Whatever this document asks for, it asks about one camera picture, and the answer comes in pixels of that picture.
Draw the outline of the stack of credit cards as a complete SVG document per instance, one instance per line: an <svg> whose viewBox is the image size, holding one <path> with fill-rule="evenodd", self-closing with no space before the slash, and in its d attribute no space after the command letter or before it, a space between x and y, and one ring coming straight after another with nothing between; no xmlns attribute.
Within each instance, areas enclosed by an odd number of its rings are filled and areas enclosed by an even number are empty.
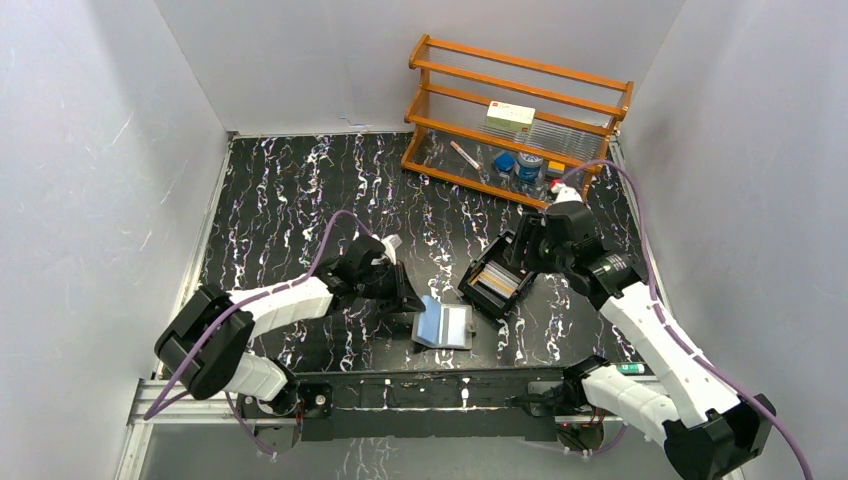
<svg viewBox="0 0 848 480"><path fill-rule="evenodd" d="M483 287L498 297L508 299L519 290L521 280L500 264L488 262L472 276L470 284Z"/></svg>

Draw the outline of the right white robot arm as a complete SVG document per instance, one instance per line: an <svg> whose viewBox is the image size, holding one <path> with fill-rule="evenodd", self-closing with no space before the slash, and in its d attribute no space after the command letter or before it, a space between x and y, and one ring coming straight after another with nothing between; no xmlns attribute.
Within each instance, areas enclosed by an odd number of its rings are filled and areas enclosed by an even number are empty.
<svg viewBox="0 0 848 480"><path fill-rule="evenodd" d="M746 398L700 365L647 283L643 268L604 246L592 211L564 201L525 213L510 264L561 274L634 346L664 390L658 393L593 355L566 368L554 397L577 414L595 407L621 417L660 445L683 479L720 479L762 454L775 413L762 394Z"/></svg>

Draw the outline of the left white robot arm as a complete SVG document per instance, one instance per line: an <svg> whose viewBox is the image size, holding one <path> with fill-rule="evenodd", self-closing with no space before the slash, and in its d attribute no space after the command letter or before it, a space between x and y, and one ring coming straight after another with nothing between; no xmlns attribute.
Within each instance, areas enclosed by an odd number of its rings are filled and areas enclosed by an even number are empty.
<svg viewBox="0 0 848 480"><path fill-rule="evenodd" d="M384 315L425 309L396 255L400 239L355 239L313 272L270 287L226 292L200 286L159 336L158 359L196 400L219 393L249 396L275 416L294 411L297 379L278 361L250 354L255 338L345 310L360 299Z"/></svg>

